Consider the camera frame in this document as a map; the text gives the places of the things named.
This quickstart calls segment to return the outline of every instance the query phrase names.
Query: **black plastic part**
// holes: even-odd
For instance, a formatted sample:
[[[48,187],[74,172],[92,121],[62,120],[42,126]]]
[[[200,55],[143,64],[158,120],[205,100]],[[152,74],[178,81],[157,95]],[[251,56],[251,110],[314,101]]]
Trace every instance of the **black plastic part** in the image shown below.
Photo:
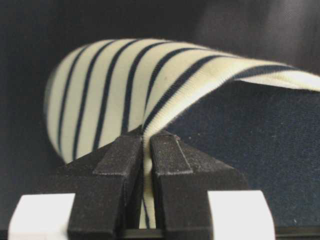
[[[3,232],[0,240],[7,240],[7,233]],[[275,228],[277,240],[320,240],[320,226],[318,227],[280,227]],[[120,233],[118,240],[165,240],[162,229],[126,229]]]
[[[68,239],[115,239],[124,229],[139,226],[142,157],[142,137],[123,135],[43,176],[26,194],[75,193]]]
[[[207,191],[246,190],[246,178],[168,132],[153,136],[150,149],[157,228],[168,240],[212,239]]]

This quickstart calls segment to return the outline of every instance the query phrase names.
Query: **navy blue fabric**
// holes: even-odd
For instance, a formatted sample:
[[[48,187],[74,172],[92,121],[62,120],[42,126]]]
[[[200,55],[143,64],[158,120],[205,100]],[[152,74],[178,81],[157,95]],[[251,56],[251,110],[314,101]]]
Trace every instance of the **navy blue fabric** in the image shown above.
[[[276,226],[320,222],[320,93],[230,82],[166,130],[243,172]]]
[[[151,90],[155,84],[155,81],[157,79],[158,74],[160,73],[160,70],[163,68],[163,66],[174,56],[176,56],[177,54],[183,53],[185,51],[190,51],[190,50],[205,50],[205,48],[199,48],[199,47],[184,47],[184,48],[179,48],[176,50],[173,50],[169,53],[167,53],[163,58],[161,58],[159,60],[159,62],[156,64],[156,66],[154,67],[151,77],[150,77],[150,81],[149,81],[149,85],[148,85],[148,90],[146,92],[146,98],[145,98],[145,104],[144,104],[144,110],[146,110],[147,104],[148,104],[148,100],[150,97],[150,93]]]
[[[158,111],[165,105],[165,103],[175,94],[175,92],[186,83],[186,81],[195,74],[204,64],[208,63],[210,60],[214,58],[221,57],[221,55],[209,55],[203,57],[192,64],[188,69],[186,69],[169,87],[169,89],[162,95],[160,100],[156,103],[152,111],[147,116],[142,129],[145,130],[148,125],[151,123],[152,119],[158,113]]]

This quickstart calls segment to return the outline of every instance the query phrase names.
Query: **white block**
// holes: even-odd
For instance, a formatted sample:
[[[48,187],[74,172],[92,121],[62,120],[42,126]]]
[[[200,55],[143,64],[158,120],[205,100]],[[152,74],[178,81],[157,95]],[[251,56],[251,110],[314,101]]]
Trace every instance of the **white block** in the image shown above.
[[[12,215],[8,240],[68,240],[75,194],[23,195]]]
[[[208,191],[214,240],[275,240],[271,212],[259,190]]]

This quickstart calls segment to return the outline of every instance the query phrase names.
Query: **cloth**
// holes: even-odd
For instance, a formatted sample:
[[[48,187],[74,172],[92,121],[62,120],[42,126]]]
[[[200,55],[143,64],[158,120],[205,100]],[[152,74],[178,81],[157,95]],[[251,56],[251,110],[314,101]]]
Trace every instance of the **cloth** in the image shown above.
[[[102,40],[67,55],[46,96],[49,138],[66,163],[141,126],[144,202],[140,227],[155,227],[149,139],[231,81],[320,90],[320,78],[286,64],[249,59],[186,42]]]

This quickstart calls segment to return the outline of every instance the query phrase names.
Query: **striped fabric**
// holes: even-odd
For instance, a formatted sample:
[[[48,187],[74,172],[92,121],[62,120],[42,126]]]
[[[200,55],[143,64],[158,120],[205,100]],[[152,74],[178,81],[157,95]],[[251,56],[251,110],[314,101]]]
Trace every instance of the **striped fabric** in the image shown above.
[[[102,40],[67,55],[49,78],[49,138],[66,163],[139,126],[144,137],[140,227],[155,227],[149,139],[228,81],[320,91],[320,78],[294,67],[186,42]]]

